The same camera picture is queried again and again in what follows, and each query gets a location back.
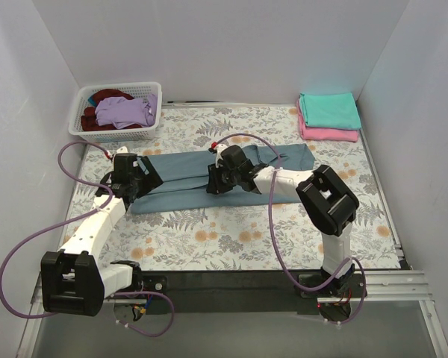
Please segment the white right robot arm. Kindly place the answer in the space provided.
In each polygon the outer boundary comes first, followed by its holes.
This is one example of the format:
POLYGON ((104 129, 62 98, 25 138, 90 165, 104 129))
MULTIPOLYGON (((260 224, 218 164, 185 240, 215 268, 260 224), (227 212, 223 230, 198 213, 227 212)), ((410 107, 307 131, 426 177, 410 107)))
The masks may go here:
POLYGON ((342 286, 353 274, 350 233, 359 201, 337 173, 326 165, 315 170, 294 171, 268 164, 253 164, 237 145, 214 143, 209 151, 216 155, 208 166, 206 191, 222 195, 239 186, 245 192, 280 195, 301 202, 309 219, 321 232, 324 280, 342 286))

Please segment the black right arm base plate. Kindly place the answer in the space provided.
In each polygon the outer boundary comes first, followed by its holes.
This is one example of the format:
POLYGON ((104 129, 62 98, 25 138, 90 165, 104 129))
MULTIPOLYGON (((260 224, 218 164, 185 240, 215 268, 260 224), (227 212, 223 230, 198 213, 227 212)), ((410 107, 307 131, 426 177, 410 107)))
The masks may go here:
MULTIPOLYGON (((327 277, 322 271, 298 272, 295 278, 299 284, 307 287, 319 286, 327 277)), ((356 272, 344 278, 334 279, 328 286, 315 292, 305 292, 296 287, 296 291, 303 298, 361 298, 367 297, 367 290, 364 288, 363 276, 356 272)))

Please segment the blue-grey t-shirt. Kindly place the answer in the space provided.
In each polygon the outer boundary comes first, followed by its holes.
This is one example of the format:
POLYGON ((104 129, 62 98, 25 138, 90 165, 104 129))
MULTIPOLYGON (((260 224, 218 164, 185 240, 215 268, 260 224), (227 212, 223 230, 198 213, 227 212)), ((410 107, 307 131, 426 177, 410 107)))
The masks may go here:
MULTIPOLYGON (((276 155, 268 147, 248 145, 242 149, 253 164, 276 164, 276 155)), ((276 149, 284 169, 313 169, 314 155, 306 144, 278 145, 276 149)), ((222 195, 208 194, 208 165, 214 163, 208 151, 153 155, 149 160, 163 183, 134 201, 129 209, 133 214, 268 204, 268 194, 245 192, 239 186, 222 195)))

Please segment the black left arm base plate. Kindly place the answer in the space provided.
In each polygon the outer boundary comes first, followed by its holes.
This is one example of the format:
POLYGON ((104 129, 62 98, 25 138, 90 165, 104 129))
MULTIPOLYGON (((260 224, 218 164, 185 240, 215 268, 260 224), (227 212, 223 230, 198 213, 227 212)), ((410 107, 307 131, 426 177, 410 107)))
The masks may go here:
POLYGON ((141 298, 148 296, 148 294, 143 294, 144 291, 164 294, 167 292, 167 284, 167 276, 162 274, 134 274, 131 284, 131 297, 141 298))

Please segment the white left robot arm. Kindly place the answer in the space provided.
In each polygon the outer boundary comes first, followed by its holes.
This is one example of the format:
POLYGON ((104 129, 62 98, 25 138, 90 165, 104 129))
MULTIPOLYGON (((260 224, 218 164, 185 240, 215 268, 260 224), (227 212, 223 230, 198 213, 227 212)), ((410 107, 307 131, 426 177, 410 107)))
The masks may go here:
POLYGON ((91 215, 58 251, 48 251, 41 259, 43 307, 48 313, 95 316, 107 297, 143 288, 138 263, 118 260, 100 269, 97 260, 128 208, 163 181, 147 156, 125 147, 111 156, 111 162, 112 171, 97 186, 91 215))

